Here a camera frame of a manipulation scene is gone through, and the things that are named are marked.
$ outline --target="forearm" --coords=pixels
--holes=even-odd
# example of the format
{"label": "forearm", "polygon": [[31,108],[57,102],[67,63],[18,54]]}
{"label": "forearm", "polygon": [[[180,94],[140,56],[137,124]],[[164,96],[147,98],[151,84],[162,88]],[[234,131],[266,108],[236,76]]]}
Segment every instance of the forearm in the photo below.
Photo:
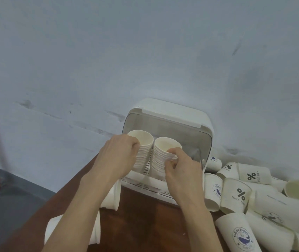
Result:
{"label": "forearm", "polygon": [[96,173],[84,176],[42,252],[86,251],[99,207],[112,185]]}
{"label": "forearm", "polygon": [[181,207],[193,252],[223,252],[210,212],[203,202]]}

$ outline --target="transparent lid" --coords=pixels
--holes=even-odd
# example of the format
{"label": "transparent lid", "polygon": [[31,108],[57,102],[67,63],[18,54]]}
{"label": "transparent lid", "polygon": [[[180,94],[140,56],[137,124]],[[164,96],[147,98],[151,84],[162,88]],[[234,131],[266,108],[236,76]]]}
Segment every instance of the transparent lid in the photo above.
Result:
{"label": "transparent lid", "polygon": [[194,127],[165,118],[143,113],[141,108],[130,110],[126,117],[123,134],[132,130],[144,130],[158,137],[177,140],[182,149],[195,161],[208,159],[212,145],[212,127]]}

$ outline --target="table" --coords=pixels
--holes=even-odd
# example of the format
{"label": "table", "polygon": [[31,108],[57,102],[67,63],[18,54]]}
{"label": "table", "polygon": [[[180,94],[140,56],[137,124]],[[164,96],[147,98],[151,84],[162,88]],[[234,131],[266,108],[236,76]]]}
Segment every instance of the table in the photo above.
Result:
{"label": "table", "polygon": [[[80,179],[91,169],[96,157],[16,230],[0,246],[0,252],[40,252],[48,221],[65,212]],[[216,220],[223,213],[214,212],[212,216]],[[87,251],[190,251],[181,209],[128,188],[121,189],[118,211],[100,209],[100,221],[100,244],[88,246]],[[223,250],[229,252],[219,231],[216,231]]]}

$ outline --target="cup storage box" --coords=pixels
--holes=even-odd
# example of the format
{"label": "cup storage box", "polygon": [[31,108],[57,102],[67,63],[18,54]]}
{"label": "cup storage box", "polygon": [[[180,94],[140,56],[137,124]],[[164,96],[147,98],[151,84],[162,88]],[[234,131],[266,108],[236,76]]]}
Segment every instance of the cup storage box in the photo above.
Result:
{"label": "cup storage box", "polygon": [[[154,139],[168,137],[178,141],[182,149],[195,161],[209,158],[213,127],[207,114],[186,106],[146,98],[129,111],[123,127],[123,134],[133,130],[149,132]],[[177,204],[169,194],[167,183],[149,177],[153,153],[142,173],[131,171],[121,178],[121,183],[132,190],[151,197]]]}

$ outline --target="person's left hand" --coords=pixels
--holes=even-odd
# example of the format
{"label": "person's left hand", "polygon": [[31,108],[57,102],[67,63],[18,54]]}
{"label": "person's left hand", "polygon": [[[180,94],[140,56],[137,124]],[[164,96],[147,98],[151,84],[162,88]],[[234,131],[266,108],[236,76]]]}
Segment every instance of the person's left hand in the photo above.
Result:
{"label": "person's left hand", "polygon": [[101,148],[88,174],[107,178],[107,182],[115,183],[131,171],[139,147],[140,142],[135,137],[127,134],[114,135]]}

